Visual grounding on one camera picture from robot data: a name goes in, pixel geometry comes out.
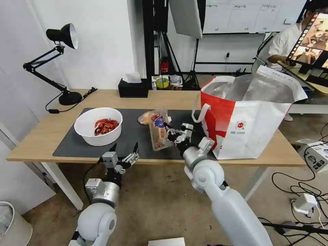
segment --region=black desk mat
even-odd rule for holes
[[[85,108],[82,113],[90,109],[92,108]],[[117,143],[116,152],[118,156],[126,156],[132,152],[135,143],[138,142],[140,159],[181,160],[180,153],[175,146],[160,151],[153,151],[149,126],[141,125],[138,122],[138,117],[151,109],[117,110],[120,111],[123,116],[123,123],[122,133],[115,142],[105,146],[89,145],[75,132],[73,124],[53,153],[53,156],[97,158],[107,152],[115,143]],[[199,111],[196,111],[196,118],[198,118],[199,113]],[[190,123],[194,125],[194,130],[197,131],[193,132],[191,137],[194,144],[198,145],[201,139],[205,136],[201,124],[193,122],[191,118],[191,110],[168,110],[168,115],[171,116],[171,126],[175,129],[180,129],[182,123]],[[209,153],[208,157],[216,160],[212,152]]]

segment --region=tape roll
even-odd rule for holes
[[[167,88],[169,86],[169,80],[167,78],[158,78],[156,79],[156,86],[158,88]]]

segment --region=bag handle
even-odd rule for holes
[[[206,112],[208,111],[208,109],[211,109],[210,105],[204,104],[203,107],[202,107],[201,113],[199,114],[198,120],[196,120],[194,114],[195,114],[195,111],[196,111],[199,95],[200,94],[198,94],[196,99],[195,99],[194,105],[192,107],[192,113],[191,113],[191,117],[192,117],[192,119],[195,123],[200,123],[205,118],[205,115],[206,115]]]

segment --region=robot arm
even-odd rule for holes
[[[115,230],[115,207],[118,204],[122,176],[139,158],[138,143],[125,158],[118,157],[115,149],[116,145],[99,159],[107,168],[106,177],[103,180],[89,179],[85,185],[92,195],[92,204],[79,216],[69,246],[86,246],[86,241],[93,242],[92,246],[106,246],[109,236]]]
[[[192,186],[207,194],[214,216],[231,243],[234,246],[272,246],[267,231],[244,198],[225,182],[222,167],[207,159],[214,141],[204,137],[196,148],[190,143],[192,125],[183,124],[181,131],[165,127],[168,139],[175,143],[185,160],[184,170]]]

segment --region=power strip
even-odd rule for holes
[[[307,193],[303,193],[296,200],[292,200],[293,210],[301,214],[312,214],[312,209],[316,206],[318,206],[318,203],[315,197]]]

